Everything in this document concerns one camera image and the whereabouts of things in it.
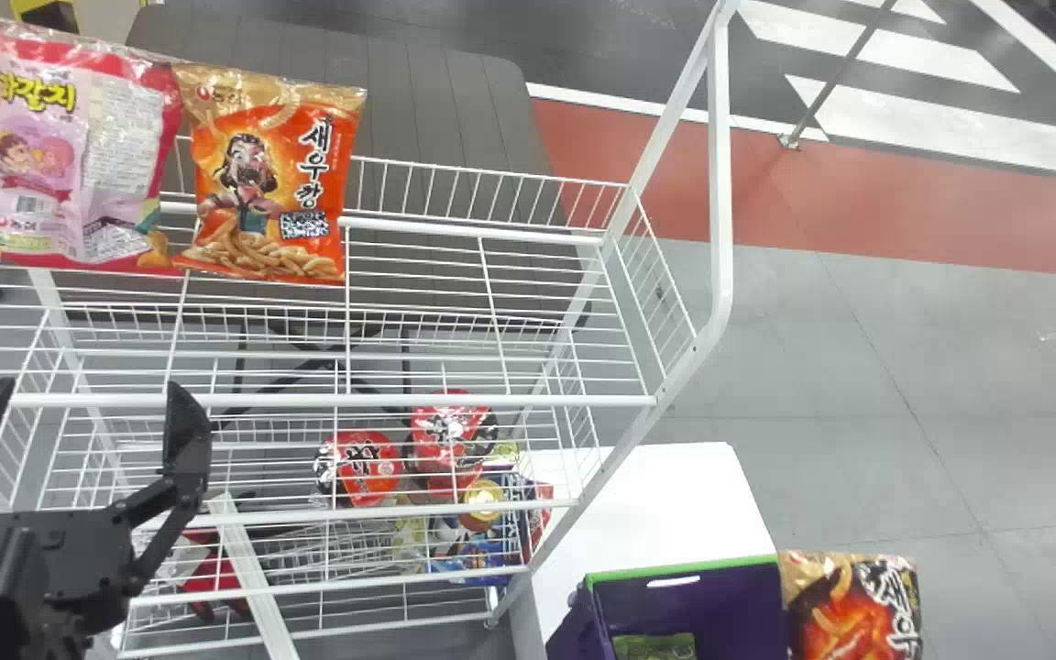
cartoon character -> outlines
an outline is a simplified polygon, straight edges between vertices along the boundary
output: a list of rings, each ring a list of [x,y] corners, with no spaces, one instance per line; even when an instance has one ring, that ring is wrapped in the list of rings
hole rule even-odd
[[[250,133],[239,133],[226,144],[223,166],[213,171],[225,191],[213,193],[197,205],[197,214],[205,216],[214,209],[239,209],[241,231],[267,233],[267,218],[284,209],[278,202],[265,197],[278,187],[276,172],[267,162],[263,139]]]
[[[33,164],[26,139],[4,131],[0,133],[0,167],[11,174],[26,174]]]
[[[75,159],[72,144],[62,137],[45,137],[35,150],[35,162],[41,174],[59,178]]]

red floor stripe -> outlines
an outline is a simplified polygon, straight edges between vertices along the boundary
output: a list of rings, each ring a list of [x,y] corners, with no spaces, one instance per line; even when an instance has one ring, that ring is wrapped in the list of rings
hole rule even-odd
[[[535,100],[553,171],[628,180],[657,118]],[[683,121],[643,196],[659,237],[708,240],[708,129]],[[747,246],[1056,272],[1056,176],[733,130]]]

metal rack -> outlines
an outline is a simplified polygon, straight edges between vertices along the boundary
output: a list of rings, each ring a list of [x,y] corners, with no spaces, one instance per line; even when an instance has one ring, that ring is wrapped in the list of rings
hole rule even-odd
[[[353,157],[342,288],[0,264],[0,376],[17,377],[1,507],[101,506],[155,479],[169,380],[216,423],[210,498],[133,599],[118,657],[257,643],[294,657],[296,639],[497,622],[728,322],[734,8],[712,10],[626,184]],[[641,192],[704,70],[712,316],[696,327]],[[180,137],[167,164],[171,251],[194,229],[188,148]],[[322,438],[370,430],[401,446],[427,406],[490,407],[502,451],[485,471],[516,475],[507,502],[414,504],[407,479],[363,509],[314,496]],[[623,437],[599,437],[623,416]],[[503,565],[435,572],[425,532],[411,534],[423,547],[395,547],[436,517],[493,509]],[[545,511],[544,533],[525,534]],[[206,557],[212,587],[184,589]]]

black robotic arm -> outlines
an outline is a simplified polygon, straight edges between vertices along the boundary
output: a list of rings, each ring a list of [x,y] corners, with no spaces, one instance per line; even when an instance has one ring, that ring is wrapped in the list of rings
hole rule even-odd
[[[0,422],[13,379],[0,379]],[[170,383],[161,477],[103,509],[0,513],[0,657],[80,659],[91,636],[125,622],[190,518],[210,471],[205,410]],[[169,512],[142,555],[131,533]]]

saeukkang snack bag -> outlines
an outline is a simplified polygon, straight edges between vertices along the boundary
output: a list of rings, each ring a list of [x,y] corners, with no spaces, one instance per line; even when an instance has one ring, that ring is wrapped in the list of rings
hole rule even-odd
[[[364,90],[175,64],[192,126],[201,228],[180,267],[344,281],[337,219]]]

